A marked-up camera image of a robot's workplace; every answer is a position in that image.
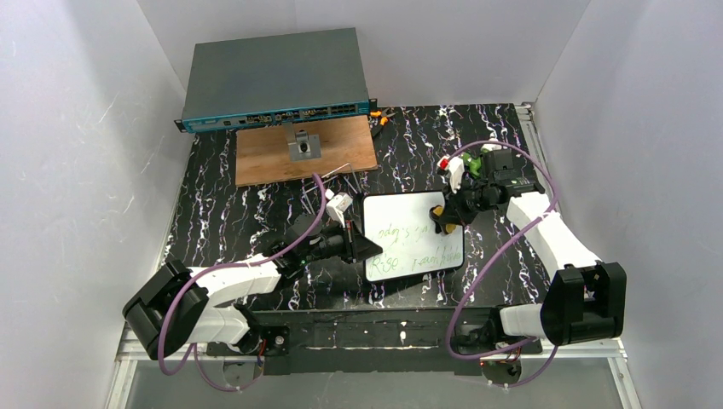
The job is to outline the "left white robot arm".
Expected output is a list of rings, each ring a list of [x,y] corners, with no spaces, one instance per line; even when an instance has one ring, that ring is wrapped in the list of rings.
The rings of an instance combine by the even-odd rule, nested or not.
[[[190,343],[226,343],[248,354],[262,331],[249,310],[235,306],[238,299],[276,291],[312,262],[337,257],[352,264],[383,252],[353,221],[310,229],[313,220],[300,216],[262,253],[233,268],[203,274],[201,267],[167,262],[122,309],[148,357],[157,360],[161,343],[165,356]]]

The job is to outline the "white whiteboard black frame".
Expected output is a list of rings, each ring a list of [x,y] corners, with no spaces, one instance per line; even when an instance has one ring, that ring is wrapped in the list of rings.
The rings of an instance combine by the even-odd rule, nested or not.
[[[375,194],[362,202],[365,236],[383,252],[365,261],[370,282],[458,268],[465,260],[463,230],[436,232],[429,210],[443,204],[440,191]]]

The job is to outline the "yellow black whiteboard eraser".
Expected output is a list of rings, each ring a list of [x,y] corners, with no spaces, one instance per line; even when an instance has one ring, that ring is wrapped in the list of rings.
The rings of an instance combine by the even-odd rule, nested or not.
[[[437,205],[429,210],[429,217],[435,224],[435,233],[450,235],[460,225],[458,218],[447,212],[443,205]]]

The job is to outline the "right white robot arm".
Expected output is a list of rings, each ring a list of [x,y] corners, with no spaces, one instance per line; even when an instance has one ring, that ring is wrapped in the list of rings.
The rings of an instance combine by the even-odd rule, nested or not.
[[[495,307],[479,327],[453,326],[449,340],[455,353],[532,337],[562,346],[622,334],[627,289],[623,267],[603,262],[571,232],[544,187],[514,164],[510,148],[486,143],[477,157],[445,155],[437,171],[448,180],[443,204],[429,211],[437,233],[449,235],[482,212],[503,210],[551,275],[542,302]]]

